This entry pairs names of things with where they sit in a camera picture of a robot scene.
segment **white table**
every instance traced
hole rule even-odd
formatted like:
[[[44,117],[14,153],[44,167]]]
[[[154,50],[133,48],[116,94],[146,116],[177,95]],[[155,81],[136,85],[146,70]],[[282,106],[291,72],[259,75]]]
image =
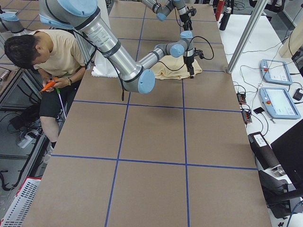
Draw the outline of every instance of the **white table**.
[[[240,37],[244,31],[244,28],[249,20],[248,15],[231,15],[229,22],[227,24],[227,27],[224,31],[220,31],[221,39],[224,45],[224,50],[226,53],[227,61],[229,62],[232,58],[232,54],[234,53],[234,50],[240,40]],[[246,101],[247,104],[250,106],[250,108],[256,109],[261,104],[261,99],[259,96],[259,91],[256,95],[256,89],[244,82],[243,79],[247,83],[250,83],[254,85],[255,87],[258,87],[259,83],[262,81],[262,75],[258,68],[260,68],[260,61],[262,59],[270,59],[270,60],[281,60],[285,61],[286,63],[292,62],[291,59],[285,59],[281,58],[278,50],[281,48],[282,44],[280,42],[280,39],[278,38],[277,34],[275,33],[274,29],[272,28],[270,22],[265,16],[261,16],[254,31],[252,32],[249,41],[247,42],[243,52],[246,51],[259,51],[259,52],[247,52],[242,53],[239,61],[237,62],[233,72],[232,72],[232,79],[235,81],[235,85],[239,84],[243,86],[246,89]],[[299,73],[298,69],[296,68],[294,63],[290,63],[287,65],[290,73]],[[303,78],[300,74],[297,75],[291,75],[291,78],[293,82],[298,82],[301,85],[303,85]],[[262,85],[260,87],[284,87],[288,89],[288,86],[273,84],[273,83],[267,83],[264,80],[262,81]],[[297,88],[300,88],[299,84],[292,84],[290,86],[289,94],[290,96],[294,95],[294,92]],[[243,88],[239,86],[235,86],[236,92],[239,90],[240,92],[244,91]],[[296,105],[298,111],[300,112],[301,116],[303,116],[303,104]],[[258,117],[263,125],[264,129],[262,131],[262,134],[264,134],[267,130],[267,123],[263,116],[260,114],[256,115],[253,113],[254,116]],[[281,119],[273,119],[271,120],[271,117],[265,112],[263,112],[264,116],[267,119],[268,122],[268,133],[265,135],[265,139],[268,141],[268,143],[272,143],[275,141],[279,136],[281,136],[284,132],[286,132],[288,129],[290,129],[292,126],[294,126],[296,123],[298,123],[301,119],[297,120],[281,120]],[[247,125],[246,131],[247,134],[251,134],[257,131],[261,131],[262,125],[261,123],[252,116],[252,123],[249,123]],[[287,219],[283,220],[282,218],[276,219],[271,211],[269,210],[271,221],[273,226],[277,226],[280,222],[284,222],[285,226],[287,224]],[[295,214],[292,216],[291,222],[289,227],[301,227],[303,226],[303,214]]]

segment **light blue joint cap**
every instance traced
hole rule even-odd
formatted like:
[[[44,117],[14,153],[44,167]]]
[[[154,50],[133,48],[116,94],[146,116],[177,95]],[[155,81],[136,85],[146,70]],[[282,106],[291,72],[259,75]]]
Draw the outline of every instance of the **light blue joint cap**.
[[[164,21],[166,19],[166,16],[165,14],[163,13],[157,13],[157,18],[160,20],[160,21]]]
[[[0,18],[6,21],[19,21],[15,13],[2,13],[0,14]]]
[[[155,86],[155,74],[151,70],[144,70],[138,81],[138,91],[141,94],[150,93]]]
[[[61,29],[73,29],[73,26],[71,25],[63,24],[59,21],[42,16],[41,14],[39,14],[39,16],[42,24],[49,25],[51,27],[61,28]]]
[[[193,37],[193,33],[191,31],[181,32],[180,38],[191,39]]]
[[[171,47],[170,54],[174,58],[178,58],[184,54],[184,47],[181,44],[175,44]]]
[[[87,17],[92,15],[97,7],[97,0],[57,0],[63,9],[78,17]]]

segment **man's black hair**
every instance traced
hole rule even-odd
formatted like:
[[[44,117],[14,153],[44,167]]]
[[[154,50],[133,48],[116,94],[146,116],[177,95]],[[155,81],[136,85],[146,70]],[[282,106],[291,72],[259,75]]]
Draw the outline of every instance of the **man's black hair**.
[[[32,62],[40,56],[36,50],[40,38],[34,35],[13,36],[4,43],[4,52],[18,67],[32,68]]]

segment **black bottle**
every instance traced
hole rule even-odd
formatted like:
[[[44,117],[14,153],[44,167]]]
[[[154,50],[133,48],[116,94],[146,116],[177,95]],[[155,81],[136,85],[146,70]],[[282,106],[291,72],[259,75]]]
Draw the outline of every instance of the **black bottle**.
[[[220,27],[219,27],[219,29],[221,31],[224,31],[226,29],[227,22],[229,20],[230,15],[231,15],[231,11],[232,11],[232,9],[230,7],[227,7],[226,11],[223,13],[223,17],[220,21]]]

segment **man's arm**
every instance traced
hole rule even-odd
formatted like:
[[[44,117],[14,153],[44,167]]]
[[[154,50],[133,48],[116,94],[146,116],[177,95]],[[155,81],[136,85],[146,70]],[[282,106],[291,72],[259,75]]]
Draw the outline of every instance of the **man's arm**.
[[[70,77],[71,82],[75,83],[78,80],[81,80],[85,73],[85,67],[81,67],[74,75]],[[56,84],[54,87],[63,88],[69,85],[69,81],[67,78],[59,78],[55,80]]]

